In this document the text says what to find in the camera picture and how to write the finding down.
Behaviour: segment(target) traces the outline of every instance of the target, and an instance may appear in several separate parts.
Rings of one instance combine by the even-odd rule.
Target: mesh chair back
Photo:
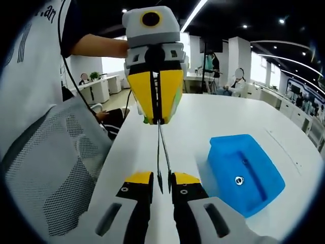
[[[44,240],[77,226],[111,145],[75,97],[53,107],[10,147],[2,161],[6,184]]]

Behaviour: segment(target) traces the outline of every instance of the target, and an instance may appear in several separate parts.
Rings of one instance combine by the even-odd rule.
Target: white table
[[[112,79],[116,80],[118,75],[105,77],[100,80],[95,80],[84,85],[79,85],[78,89],[81,91],[83,97],[86,99],[88,104],[104,103],[109,100],[110,94],[108,91],[108,82]],[[83,91],[86,88],[92,87],[93,97],[90,91]],[[71,92],[76,96],[77,90],[71,89]]]
[[[214,78],[213,77],[213,74],[214,73],[205,73],[204,75],[204,82],[206,84],[206,86],[208,87],[208,92],[209,92],[209,85],[208,85],[208,82],[212,82],[212,81],[215,81],[216,82],[216,85],[218,85],[217,83],[219,82],[219,78]],[[186,90],[189,92],[190,90],[190,85],[193,84],[193,81],[194,83],[196,83],[196,85],[199,85],[201,86],[201,82],[202,82],[202,74],[196,74],[196,73],[190,73],[190,72],[187,72],[186,74],[186,77],[185,77],[185,81],[187,81],[185,83],[186,85]]]
[[[157,183],[157,126],[142,121],[137,109],[131,109],[106,158],[89,208],[106,204],[127,176],[137,171],[153,171],[153,203],[146,243],[179,243],[172,197],[167,193],[163,153],[160,168],[165,194],[161,194]],[[208,181],[210,176],[204,169],[207,169],[210,138],[236,134],[255,138],[286,184],[275,200],[246,220],[259,235],[283,239],[309,206],[322,175],[322,158],[308,137],[286,116],[262,101],[184,94],[176,114],[163,129],[172,171],[200,177],[209,193],[213,187],[208,184],[213,182]]]

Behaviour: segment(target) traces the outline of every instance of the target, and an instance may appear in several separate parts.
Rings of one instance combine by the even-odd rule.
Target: white wall
[[[285,94],[289,77],[281,72],[279,92]]]
[[[231,79],[235,75],[235,70],[238,69],[239,63],[239,48],[238,48],[238,38],[229,39],[229,57],[228,57],[228,79]]]
[[[251,72],[251,48],[250,42],[242,38],[238,38],[239,43],[239,60],[237,68],[242,68],[245,72],[245,79],[247,83],[250,83],[250,72]]]
[[[77,84],[82,73],[90,75],[92,72],[103,73],[101,57],[70,56],[71,74]]]
[[[271,80],[271,63],[267,62],[267,64],[266,64],[266,80],[265,80],[266,86],[270,86],[270,80]]]
[[[200,53],[200,37],[190,36],[190,49],[191,49],[191,66],[189,71],[194,73],[195,68],[202,65],[203,53]],[[228,81],[228,60],[229,60],[229,48],[228,43],[222,43],[222,52],[216,52],[216,56],[220,64],[220,85],[225,85]]]
[[[191,46],[191,67],[189,71],[194,73],[195,68],[202,65],[202,55],[200,54],[200,37],[190,36],[189,42]]]

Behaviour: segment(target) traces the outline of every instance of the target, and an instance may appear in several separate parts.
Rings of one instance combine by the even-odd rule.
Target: blue plastic container
[[[214,137],[210,144],[218,197],[244,217],[262,210],[284,189],[280,173],[250,135]]]

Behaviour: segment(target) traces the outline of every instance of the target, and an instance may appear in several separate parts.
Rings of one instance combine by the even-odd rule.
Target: ceiling
[[[84,16],[84,24],[91,33],[111,38],[125,35],[122,9],[165,5],[172,9],[182,26],[198,2],[199,0],[77,0]],[[296,0],[208,0],[186,31],[197,36],[211,33],[226,40],[239,36],[248,41],[279,40],[302,44],[310,49],[281,43],[252,43],[252,50],[293,59],[321,71],[323,60],[319,54],[325,52],[325,37],[319,31],[323,22],[320,4],[321,1],[315,0],[309,0],[308,4]],[[279,23],[280,18],[285,20],[285,24]],[[286,60],[268,58],[268,61],[280,64],[284,70],[296,73],[318,86],[319,75],[308,68]]]

